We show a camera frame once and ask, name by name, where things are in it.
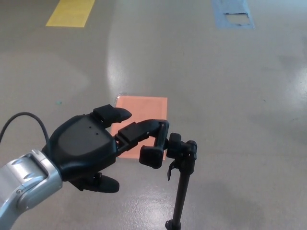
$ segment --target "robotic hand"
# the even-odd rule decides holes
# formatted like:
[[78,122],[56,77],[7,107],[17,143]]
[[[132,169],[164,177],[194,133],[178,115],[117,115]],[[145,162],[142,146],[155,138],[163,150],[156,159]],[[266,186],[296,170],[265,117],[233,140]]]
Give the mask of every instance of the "robotic hand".
[[197,145],[194,141],[182,142],[181,136],[175,133],[167,140],[169,123],[165,120],[133,122],[114,137],[106,131],[112,123],[120,123],[129,117],[129,111],[111,105],[96,108],[87,115],[75,116],[50,137],[52,151],[48,146],[42,151],[32,150],[0,168],[1,230],[11,229],[21,214],[57,192],[66,181],[80,191],[117,192],[119,183],[99,171],[115,163],[116,157],[149,136],[155,138],[154,146],[141,148],[140,163],[160,168],[167,149],[166,156],[175,159],[169,166],[168,180],[172,169],[177,168],[181,173],[173,219],[165,224],[168,230],[180,230]]

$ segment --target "orange square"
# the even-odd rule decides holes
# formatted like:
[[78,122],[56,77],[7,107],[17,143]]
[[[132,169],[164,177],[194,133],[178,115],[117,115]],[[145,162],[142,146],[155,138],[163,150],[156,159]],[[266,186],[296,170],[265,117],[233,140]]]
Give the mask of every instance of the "orange square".
[[[167,98],[166,97],[137,97],[137,96],[120,96],[117,100],[116,107],[127,109],[132,113],[132,117],[122,123],[112,125],[111,134],[117,134],[118,130],[129,125],[132,122],[140,122],[148,119],[166,120],[167,117]],[[138,159],[140,150],[143,145],[152,146],[154,138],[140,142],[138,146],[124,152],[121,158]]]

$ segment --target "yellow tape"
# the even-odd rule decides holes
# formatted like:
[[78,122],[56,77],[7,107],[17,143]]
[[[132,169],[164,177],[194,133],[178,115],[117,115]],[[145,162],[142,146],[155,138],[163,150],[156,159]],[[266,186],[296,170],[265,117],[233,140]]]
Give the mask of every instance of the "yellow tape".
[[46,26],[85,27],[95,0],[60,0]]

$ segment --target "gray floor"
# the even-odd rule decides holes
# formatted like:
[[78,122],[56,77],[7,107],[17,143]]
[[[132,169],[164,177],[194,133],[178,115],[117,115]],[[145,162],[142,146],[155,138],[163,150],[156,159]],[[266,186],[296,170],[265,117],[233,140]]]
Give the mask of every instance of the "gray floor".
[[[47,28],[57,0],[0,0],[0,124],[51,133],[119,93],[168,97],[171,131],[199,144],[183,230],[307,228],[307,4],[249,0],[255,30],[217,30],[209,0],[97,0],[84,29]],[[44,145],[13,123],[0,163]],[[178,173],[118,160],[117,194],[70,184],[13,230],[162,230]]]

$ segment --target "blue floor marking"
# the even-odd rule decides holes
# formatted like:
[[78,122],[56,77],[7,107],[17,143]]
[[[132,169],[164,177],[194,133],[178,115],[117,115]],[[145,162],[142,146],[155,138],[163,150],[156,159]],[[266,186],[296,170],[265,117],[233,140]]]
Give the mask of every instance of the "blue floor marking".
[[[212,7],[217,28],[255,28],[246,0],[212,0]],[[228,14],[246,14],[249,23],[231,23],[227,19]]]

